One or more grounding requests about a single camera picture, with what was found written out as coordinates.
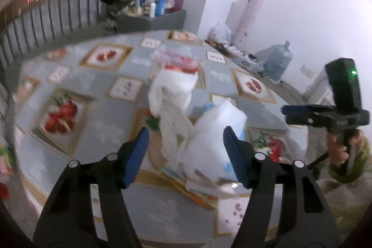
clear plastic bag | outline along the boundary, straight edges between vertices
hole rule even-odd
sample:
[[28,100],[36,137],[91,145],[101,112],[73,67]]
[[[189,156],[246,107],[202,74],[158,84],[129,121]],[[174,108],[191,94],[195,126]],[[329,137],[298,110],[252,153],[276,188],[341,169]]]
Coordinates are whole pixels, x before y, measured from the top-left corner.
[[225,23],[216,23],[208,34],[208,40],[231,45],[232,31]]
[[195,74],[199,69],[199,60],[193,58],[191,50],[183,46],[181,48],[168,48],[161,46],[151,55],[153,60],[152,77],[156,77],[162,70],[176,70],[179,72]]

clothes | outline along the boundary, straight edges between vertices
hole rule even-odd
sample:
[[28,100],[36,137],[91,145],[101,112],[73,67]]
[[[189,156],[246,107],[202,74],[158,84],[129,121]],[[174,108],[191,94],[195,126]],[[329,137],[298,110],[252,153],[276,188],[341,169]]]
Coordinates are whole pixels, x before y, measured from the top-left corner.
[[344,240],[372,203],[372,155],[369,141],[365,139],[363,148],[355,158],[353,171],[348,176],[339,176],[329,164],[329,159],[320,165],[320,180],[317,183]]

gray patterned tablecloth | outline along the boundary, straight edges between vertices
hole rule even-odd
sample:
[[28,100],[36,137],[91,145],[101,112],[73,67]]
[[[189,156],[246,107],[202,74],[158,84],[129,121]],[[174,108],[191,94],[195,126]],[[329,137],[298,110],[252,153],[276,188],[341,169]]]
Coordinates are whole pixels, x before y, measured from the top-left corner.
[[[199,40],[193,44],[170,40],[168,31],[115,35],[67,46],[60,56],[53,58],[42,54],[23,65],[21,77],[32,83],[32,87],[27,87],[29,92],[25,93],[16,116],[16,153],[23,173],[42,194],[48,195],[51,192],[71,159],[77,159],[83,164],[99,161],[108,153],[116,152],[130,138],[137,109],[148,106],[148,76],[152,67],[150,56],[154,49],[141,46],[145,37],[158,39],[170,48],[186,48],[200,60],[201,81],[193,90],[187,110],[188,117],[198,118],[211,101],[220,100],[221,97],[232,98],[233,103],[248,117],[246,140],[254,142],[260,130],[269,135],[274,133],[283,138],[292,157],[304,157],[307,129],[286,125],[280,112],[280,107],[286,102],[263,84],[262,94],[272,98],[270,102],[260,101],[260,91],[250,95],[239,89],[236,73],[247,75],[247,72],[228,58],[224,58],[224,63],[210,60],[219,53],[209,45]],[[87,54],[103,44],[126,46],[132,50],[115,68],[86,66],[84,59],[87,59]],[[68,72],[58,81],[52,82],[50,76],[59,66],[67,67]],[[109,92],[118,75],[142,83],[134,102],[110,96]],[[76,94],[87,104],[86,123],[82,126],[76,146],[69,156],[37,131],[40,111],[57,89]],[[147,155],[142,169],[155,171]],[[275,227],[278,223],[280,190],[277,187],[270,227]],[[224,227],[219,230],[216,226],[216,220],[219,220],[216,217],[222,215],[222,209],[204,209],[179,191],[149,184],[135,183],[123,191],[123,196],[138,235],[151,247],[229,247],[232,243],[233,238],[224,232]],[[98,235],[105,238],[99,209],[94,211]]]

plastic bag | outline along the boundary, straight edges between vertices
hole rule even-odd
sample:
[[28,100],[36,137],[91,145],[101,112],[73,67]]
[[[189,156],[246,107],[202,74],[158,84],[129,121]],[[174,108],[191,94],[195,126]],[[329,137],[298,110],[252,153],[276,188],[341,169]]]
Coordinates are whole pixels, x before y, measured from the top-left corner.
[[160,116],[163,101],[172,101],[183,113],[191,101],[191,92],[198,81],[198,74],[176,70],[161,70],[148,92],[148,103],[154,117]]
[[223,132],[231,126],[236,134],[241,134],[246,120],[247,116],[229,101],[204,112],[194,125],[189,143],[178,152],[183,173],[197,183],[205,182],[200,174],[214,184],[220,179],[237,181],[224,146]]
[[199,69],[199,61],[193,58],[191,50],[187,46],[175,49],[163,45],[155,50],[151,58],[154,62],[152,77],[156,77],[162,69],[191,74],[196,73]]
[[163,100],[159,128],[162,137],[161,154],[170,167],[177,168],[178,149],[187,144],[194,126],[174,102]]
[[216,23],[208,34],[208,40],[231,45],[232,31],[225,23]]

white plastic bag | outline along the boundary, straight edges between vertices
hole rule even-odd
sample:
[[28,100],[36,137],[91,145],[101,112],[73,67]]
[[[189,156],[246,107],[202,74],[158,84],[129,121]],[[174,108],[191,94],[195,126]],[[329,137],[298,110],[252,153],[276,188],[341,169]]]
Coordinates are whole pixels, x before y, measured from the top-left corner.
[[163,101],[172,101],[185,113],[191,101],[191,92],[198,81],[198,74],[176,70],[161,70],[148,92],[148,103],[154,117],[160,116]]
[[177,171],[178,149],[182,149],[182,145],[189,141],[193,125],[172,101],[163,100],[159,128],[162,137],[161,154],[168,161],[168,165]]
[[208,40],[231,45],[232,31],[225,23],[216,23],[208,34]]
[[223,132],[231,126],[235,134],[241,134],[246,120],[247,116],[228,100],[204,112],[194,125],[187,146],[179,151],[178,161],[183,173],[197,183],[204,182],[198,176],[200,173],[215,184],[220,179],[236,181],[224,146]]

